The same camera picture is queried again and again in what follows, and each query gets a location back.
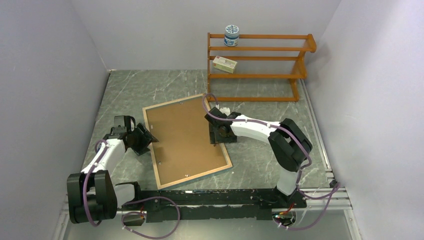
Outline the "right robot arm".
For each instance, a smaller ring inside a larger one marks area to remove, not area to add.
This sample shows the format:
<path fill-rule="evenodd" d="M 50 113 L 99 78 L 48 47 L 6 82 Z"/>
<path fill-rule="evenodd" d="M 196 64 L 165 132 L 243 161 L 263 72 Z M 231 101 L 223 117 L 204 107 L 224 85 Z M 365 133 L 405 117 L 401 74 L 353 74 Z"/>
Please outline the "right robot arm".
<path fill-rule="evenodd" d="M 310 152 L 313 145 L 292 119 L 262 121 L 238 112 L 226 115 L 215 107 L 205 115 L 205 119 L 220 136 L 220 139 L 215 139 L 217 143 L 225 140 L 235 142 L 237 137 L 246 137 L 269 144 L 280 165 L 275 202 L 286 208 L 294 201 L 301 167 L 306 160 L 305 167 L 312 163 Z"/>

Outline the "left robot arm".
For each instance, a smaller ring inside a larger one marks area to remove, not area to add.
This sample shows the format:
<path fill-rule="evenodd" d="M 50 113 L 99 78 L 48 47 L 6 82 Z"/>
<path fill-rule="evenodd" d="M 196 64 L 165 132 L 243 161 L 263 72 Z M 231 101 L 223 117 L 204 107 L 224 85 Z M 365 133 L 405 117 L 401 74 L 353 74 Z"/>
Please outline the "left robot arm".
<path fill-rule="evenodd" d="M 94 145 L 95 156 L 79 173 L 66 181 L 69 218 L 73 224 L 113 219 L 119 207 L 137 210 L 142 206 L 141 188 L 135 182 L 113 183 L 111 172 L 124 158 L 127 150 L 137 156 L 150 151 L 149 145 L 158 139 L 130 115 L 114 117 L 110 132 Z"/>

